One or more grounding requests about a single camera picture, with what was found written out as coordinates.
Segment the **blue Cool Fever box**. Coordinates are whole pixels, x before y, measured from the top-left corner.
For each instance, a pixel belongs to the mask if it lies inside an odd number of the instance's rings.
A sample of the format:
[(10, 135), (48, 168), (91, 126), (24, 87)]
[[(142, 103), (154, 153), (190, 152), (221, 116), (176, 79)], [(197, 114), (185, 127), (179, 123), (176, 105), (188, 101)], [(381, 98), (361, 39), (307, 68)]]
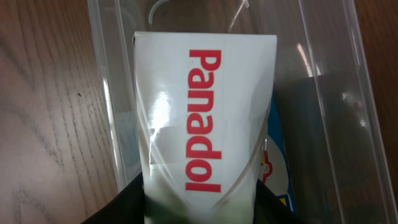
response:
[(297, 213), (280, 116), (272, 96), (262, 150), (259, 180), (294, 214)]

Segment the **white Panadol box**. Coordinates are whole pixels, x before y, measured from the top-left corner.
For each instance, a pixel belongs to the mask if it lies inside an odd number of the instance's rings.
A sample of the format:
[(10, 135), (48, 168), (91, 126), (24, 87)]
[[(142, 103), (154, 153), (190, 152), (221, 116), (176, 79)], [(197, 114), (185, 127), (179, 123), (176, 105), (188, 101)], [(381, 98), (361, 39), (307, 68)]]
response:
[(136, 32), (146, 223), (252, 223), (277, 37)]

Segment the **clear plastic container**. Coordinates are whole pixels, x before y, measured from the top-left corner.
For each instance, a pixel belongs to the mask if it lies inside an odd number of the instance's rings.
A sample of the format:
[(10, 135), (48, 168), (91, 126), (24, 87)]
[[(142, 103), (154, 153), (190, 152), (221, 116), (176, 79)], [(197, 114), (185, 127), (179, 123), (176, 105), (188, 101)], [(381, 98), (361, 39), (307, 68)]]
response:
[(274, 96), (295, 208), (307, 223), (396, 223), (353, 1), (89, 1), (119, 190), (140, 173), (136, 31), (274, 34)]

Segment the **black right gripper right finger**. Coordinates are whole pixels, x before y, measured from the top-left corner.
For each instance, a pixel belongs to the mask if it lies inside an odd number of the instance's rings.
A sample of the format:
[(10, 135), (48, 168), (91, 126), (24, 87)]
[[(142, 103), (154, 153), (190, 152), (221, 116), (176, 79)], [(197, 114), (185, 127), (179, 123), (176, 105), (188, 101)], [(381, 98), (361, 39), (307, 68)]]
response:
[(258, 180), (253, 224), (305, 224), (305, 222)]

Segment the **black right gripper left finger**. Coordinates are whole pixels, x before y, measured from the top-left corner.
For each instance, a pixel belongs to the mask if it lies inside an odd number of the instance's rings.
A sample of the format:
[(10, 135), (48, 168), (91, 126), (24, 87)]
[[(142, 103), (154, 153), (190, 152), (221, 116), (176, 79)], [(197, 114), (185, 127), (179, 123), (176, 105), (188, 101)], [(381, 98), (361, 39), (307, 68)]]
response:
[(82, 224), (144, 224), (143, 184), (140, 173), (110, 203)]

